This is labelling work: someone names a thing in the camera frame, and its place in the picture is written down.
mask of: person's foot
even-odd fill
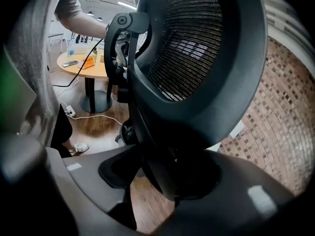
[[[89,145],[88,144],[74,144],[73,145],[73,151],[70,151],[70,154],[72,156],[74,155],[79,155],[83,152],[86,152],[89,149]]]

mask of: table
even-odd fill
[[[65,38],[65,34],[64,33],[52,33],[52,34],[49,34],[48,35],[48,52],[50,52],[50,39],[52,38],[52,37],[56,37],[56,36],[60,36],[60,38],[61,38],[61,41],[60,41],[60,52],[62,52],[63,51],[63,35],[64,35],[64,38]]]
[[[110,94],[107,97],[107,93],[100,90],[94,89],[95,79],[105,79],[107,74],[105,71],[104,63],[100,62],[101,56],[104,54],[104,50],[97,50],[97,57],[94,66],[87,69],[82,69],[79,76],[85,77],[85,96],[81,99],[81,107],[84,111],[88,113],[101,113],[108,110],[113,102]],[[68,57],[67,52],[61,54],[57,59],[58,66],[66,73],[75,76],[80,68],[77,65],[71,65],[68,67],[63,67],[64,63],[73,60],[83,60],[85,59],[84,54],[75,54]]]

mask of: orange tabletop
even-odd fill
[[[100,62],[101,56],[103,55],[104,55],[104,50],[98,49],[95,65],[87,69],[82,69],[79,76],[86,77],[86,78],[93,78],[93,79],[107,78],[105,65],[103,62]],[[63,64],[70,61],[74,61],[74,60],[81,61],[81,60],[84,60],[85,58],[86,56],[84,54],[75,54],[68,57],[67,52],[65,52],[58,57],[57,64],[63,71],[72,75],[76,75],[78,71],[80,70],[80,68],[77,67],[77,65],[63,67]]]

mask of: black table base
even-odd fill
[[[85,78],[85,93],[81,99],[81,107],[88,113],[101,113],[108,110],[112,104],[112,98],[107,99],[107,93],[94,90],[95,79]]]

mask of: smartphone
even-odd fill
[[[77,63],[78,63],[78,61],[76,61],[76,60],[70,61],[70,62],[64,63],[64,64],[63,64],[63,67],[68,67],[68,66],[71,66],[71,65],[76,65]]]

